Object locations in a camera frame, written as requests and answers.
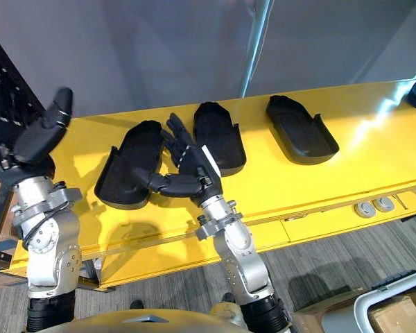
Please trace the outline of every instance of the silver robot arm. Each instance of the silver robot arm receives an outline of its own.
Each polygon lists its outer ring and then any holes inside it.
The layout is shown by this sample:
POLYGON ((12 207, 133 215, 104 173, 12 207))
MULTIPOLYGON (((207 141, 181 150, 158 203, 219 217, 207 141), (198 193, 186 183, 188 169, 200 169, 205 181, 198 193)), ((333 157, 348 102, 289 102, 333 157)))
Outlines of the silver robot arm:
POLYGON ((39 176, 15 185, 18 204, 12 222, 21 228, 29 252, 28 332, 71 321, 75 288, 82 264, 78 232, 80 224, 71 206, 82 198, 78 189, 39 176))
POLYGON ((284 332, 290 324, 283 315, 268 269, 256 252, 251 232, 235 206, 236 201, 227 203, 220 194, 203 202, 196 235, 199 240, 214 237, 214 247, 249 330, 284 332))
POLYGON ((166 122, 173 134, 162 131, 165 147, 179 173, 160 175, 135 169, 145 187, 164 196, 187 197, 199 207, 199 240, 214 237, 232 292, 251 332, 283 332, 289 323, 272 286, 268 269, 256 253, 252 235, 242 223, 234 201, 226 202, 220 171, 206 146, 193 141, 182 121, 171 114, 166 122))

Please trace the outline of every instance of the gray wall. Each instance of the gray wall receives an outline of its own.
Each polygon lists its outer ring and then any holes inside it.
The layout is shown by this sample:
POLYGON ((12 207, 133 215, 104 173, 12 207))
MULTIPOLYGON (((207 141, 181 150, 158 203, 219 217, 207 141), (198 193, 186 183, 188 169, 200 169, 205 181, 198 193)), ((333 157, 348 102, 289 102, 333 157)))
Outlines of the gray wall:
MULTIPOLYGON (((44 105, 71 87, 76 116, 230 99, 255 1, 0 0, 0 42, 44 105)), ((415 72, 416 0, 275 0, 248 95, 415 72)))

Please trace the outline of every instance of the wire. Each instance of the wire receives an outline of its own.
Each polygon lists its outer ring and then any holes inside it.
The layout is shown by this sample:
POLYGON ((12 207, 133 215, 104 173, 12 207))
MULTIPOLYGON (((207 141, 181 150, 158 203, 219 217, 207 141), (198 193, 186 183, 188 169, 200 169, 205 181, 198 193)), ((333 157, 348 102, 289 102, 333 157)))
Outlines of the wire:
POLYGON ((43 225, 43 223, 45 223, 49 219, 52 219, 54 217, 54 215, 56 215, 61 210, 64 210, 66 207, 68 207, 68 205, 69 205, 69 202, 67 202, 66 205, 63 205, 62 207, 55 208, 48 215, 46 215, 39 223, 37 223, 34 226, 34 228, 32 228, 31 230, 29 230, 28 234, 23 238, 23 244, 22 244, 23 245, 23 248, 25 250, 28 250, 29 242, 32 240, 32 238, 37 233, 37 231, 40 229, 40 227, 43 225))

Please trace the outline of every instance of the metal bolt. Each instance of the metal bolt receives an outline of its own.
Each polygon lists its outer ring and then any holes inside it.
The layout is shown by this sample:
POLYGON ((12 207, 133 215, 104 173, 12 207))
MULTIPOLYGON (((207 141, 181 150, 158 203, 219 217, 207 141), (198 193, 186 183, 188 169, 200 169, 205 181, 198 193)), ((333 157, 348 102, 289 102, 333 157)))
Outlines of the metal bolt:
POLYGON ((9 162, 7 160, 0 161, 1 166, 3 169, 9 169, 9 162))
POLYGON ((21 209, 20 205, 17 204, 11 207, 11 212, 15 213, 15 212, 18 212, 20 209, 21 209))
POLYGON ((63 180, 54 184, 54 189, 65 189, 66 187, 67 185, 63 180))
POLYGON ((200 225, 207 224, 207 217, 205 215, 199 215, 197 216, 197 220, 199 221, 200 225))

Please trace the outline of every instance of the floor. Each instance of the floor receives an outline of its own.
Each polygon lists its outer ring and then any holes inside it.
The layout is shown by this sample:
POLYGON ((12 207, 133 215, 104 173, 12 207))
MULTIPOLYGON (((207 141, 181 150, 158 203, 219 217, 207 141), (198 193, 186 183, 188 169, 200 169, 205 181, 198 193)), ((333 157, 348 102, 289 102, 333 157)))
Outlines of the floor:
MULTIPOLYGON (((416 269, 416 217, 311 241, 263 255, 288 311, 388 275, 416 269)), ((218 264, 117 287, 111 293, 77 290, 76 317, 127 309, 135 298, 147 307, 208 312, 228 291, 218 264)), ((26 285, 0 289, 0 332, 25 325, 26 285)))

